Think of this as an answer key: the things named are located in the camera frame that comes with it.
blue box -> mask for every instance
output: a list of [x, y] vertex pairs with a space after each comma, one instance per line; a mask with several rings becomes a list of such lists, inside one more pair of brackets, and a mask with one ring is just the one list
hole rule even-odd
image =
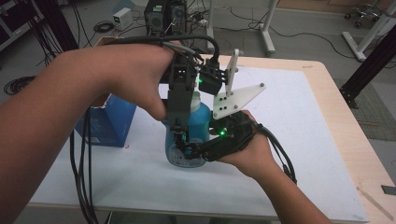
[[[136, 105], [111, 94], [104, 107], [91, 107], [91, 142], [93, 146], [124, 147]], [[81, 118], [76, 131], [82, 135]]]

white table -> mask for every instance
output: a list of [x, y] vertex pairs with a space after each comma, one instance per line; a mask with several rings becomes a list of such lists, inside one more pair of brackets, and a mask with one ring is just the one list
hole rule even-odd
[[[226, 64], [228, 59], [221, 56], [221, 64]], [[247, 109], [274, 132], [287, 150], [304, 193], [337, 222], [364, 221], [364, 209], [373, 223], [393, 223], [389, 216], [396, 214], [396, 202], [392, 196], [381, 193], [378, 185], [391, 185], [391, 180], [324, 66], [315, 62], [243, 57], [238, 64], [276, 69], [260, 70], [264, 72], [257, 75], [259, 70], [241, 66], [241, 74], [250, 75], [234, 85], [241, 87], [258, 81], [267, 84], [268, 90]], [[275, 97], [271, 93], [274, 88], [292, 94]], [[290, 97], [298, 104], [287, 105]], [[295, 132], [296, 127], [301, 127], [301, 131]], [[295, 141], [307, 135], [316, 141]], [[127, 142], [130, 144], [126, 148], [93, 150], [93, 201], [98, 209], [276, 219], [272, 205], [257, 183], [231, 165], [211, 162], [197, 169], [182, 169], [167, 162], [163, 150], [164, 127], [146, 112], [136, 111]], [[323, 143], [321, 147], [326, 149], [312, 148], [318, 143]], [[78, 206], [67, 148], [62, 150], [30, 202], [30, 205], [38, 204]]]

spray bottle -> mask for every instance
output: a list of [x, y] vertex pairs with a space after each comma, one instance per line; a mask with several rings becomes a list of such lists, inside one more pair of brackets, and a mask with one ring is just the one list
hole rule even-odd
[[[210, 115], [210, 109], [207, 105], [201, 103], [200, 93], [195, 91], [192, 95], [191, 114], [188, 121], [189, 143], [202, 144], [209, 140]], [[164, 125], [166, 127], [165, 154], [171, 164], [185, 168], [199, 167], [205, 164], [205, 160], [201, 158], [192, 160], [184, 159], [183, 153], [176, 148], [175, 137], [170, 131], [169, 125], [167, 123], [164, 123]]]

metal stand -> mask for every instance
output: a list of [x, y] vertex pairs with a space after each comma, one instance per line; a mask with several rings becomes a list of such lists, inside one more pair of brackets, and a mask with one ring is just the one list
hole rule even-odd
[[[209, 18], [208, 18], [208, 23], [206, 26], [206, 34], [214, 37], [214, 33], [213, 33], [213, 9], [214, 9], [214, 4], [213, 4], [214, 0], [210, 1], [210, 6], [209, 6]], [[269, 7], [268, 7], [268, 14], [265, 18], [264, 24], [260, 24], [260, 33], [262, 34], [262, 38], [264, 41], [264, 45], [266, 47], [266, 52], [267, 54], [271, 54], [271, 53], [275, 53], [275, 47], [274, 44], [271, 40], [271, 37], [268, 33], [268, 28], [270, 26], [271, 23], [271, 19], [273, 18], [274, 15], [274, 11], [276, 8], [276, 2], [277, 0], [271, 0]], [[207, 49], [209, 50], [213, 50], [213, 45], [210, 42], [207, 42]]]
[[360, 62], [364, 62], [366, 60], [366, 56], [363, 54], [363, 51], [367, 48], [367, 46], [373, 41], [376, 35], [380, 32], [382, 27], [389, 22], [390, 16], [396, 11], [396, 1], [393, 1], [389, 6], [387, 11], [382, 15], [382, 17], [375, 23], [374, 27], [370, 30], [370, 32], [363, 38], [361, 43], [358, 45], [355, 40], [352, 38], [349, 32], [343, 32], [343, 37], [352, 49], [356, 58]]
[[392, 60], [396, 55], [396, 25], [389, 31], [379, 45], [344, 84], [340, 92], [349, 106], [356, 106], [354, 100], [361, 90]]

blue container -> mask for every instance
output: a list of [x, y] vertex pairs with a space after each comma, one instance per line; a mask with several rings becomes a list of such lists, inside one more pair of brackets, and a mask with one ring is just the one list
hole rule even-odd
[[[191, 114], [188, 121], [190, 142], [195, 144], [202, 144], [209, 140], [209, 121], [210, 121], [210, 109], [207, 105], [201, 103], [200, 93], [195, 91], [191, 101]], [[193, 168], [199, 167], [205, 164], [205, 160], [184, 159], [183, 152], [181, 152], [175, 145], [174, 134], [170, 131], [169, 125], [166, 122], [163, 123], [166, 127], [166, 139], [165, 139], [165, 153], [166, 158], [171, 164], [179, 167]]]
[[[124, 147], [136, 105], [111, 94], [103, 108], [90, 108], [93, 146]], [[82, 119], [76, 125], [82, 135]]]

